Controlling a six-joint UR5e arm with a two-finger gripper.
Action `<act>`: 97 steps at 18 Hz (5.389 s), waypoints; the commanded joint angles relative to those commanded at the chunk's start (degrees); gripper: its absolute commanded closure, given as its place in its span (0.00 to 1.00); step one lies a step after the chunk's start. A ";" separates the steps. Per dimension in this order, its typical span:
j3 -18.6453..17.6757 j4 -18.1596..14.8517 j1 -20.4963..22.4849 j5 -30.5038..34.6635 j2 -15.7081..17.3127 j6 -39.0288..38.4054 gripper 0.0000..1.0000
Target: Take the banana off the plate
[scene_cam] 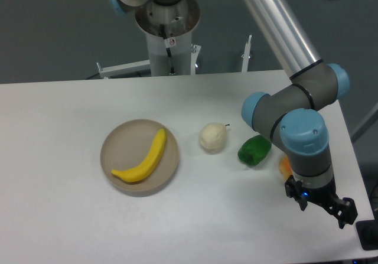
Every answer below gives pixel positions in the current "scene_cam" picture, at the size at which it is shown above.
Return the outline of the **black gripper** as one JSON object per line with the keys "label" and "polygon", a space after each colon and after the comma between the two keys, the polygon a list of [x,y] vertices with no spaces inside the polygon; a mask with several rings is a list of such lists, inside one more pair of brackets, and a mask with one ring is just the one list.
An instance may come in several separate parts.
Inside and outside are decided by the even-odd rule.
{"label": "black gripper", "polygon": [[346,224],[352,225],[357,216],[357,207],[352,198],[344,197],[340,199],[336,194],[335,179],[320,188],[307,188],[302,185],[302,181],[289,177],[285,181],[286,196],[293,198],[301,211],[304,211],[308,202],[316,204],[338,221],[338,226],[343,229]]}

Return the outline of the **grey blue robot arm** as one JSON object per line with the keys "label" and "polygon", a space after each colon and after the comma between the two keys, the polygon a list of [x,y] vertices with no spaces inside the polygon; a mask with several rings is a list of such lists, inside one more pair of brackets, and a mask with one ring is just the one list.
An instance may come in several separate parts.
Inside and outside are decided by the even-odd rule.
{"label": "grey blue robot arm", "polygon": [[[186,36],[197,26],[195,0],[109,0],[115,11],[135,12],[139,28],[152,37],[150,70],[154,76],[189,74],[191,45]],[[325,64],[303,32],[285,0],[244,0],[291,84],[273,95],[256,92],[243,103],[243,120],[284,151],[293,173],[286,195],[305,209],[322,207],[344,227],[353,224],[353,199],[336,193],[329,134],[320,110],[343,97],[348,75]]]}

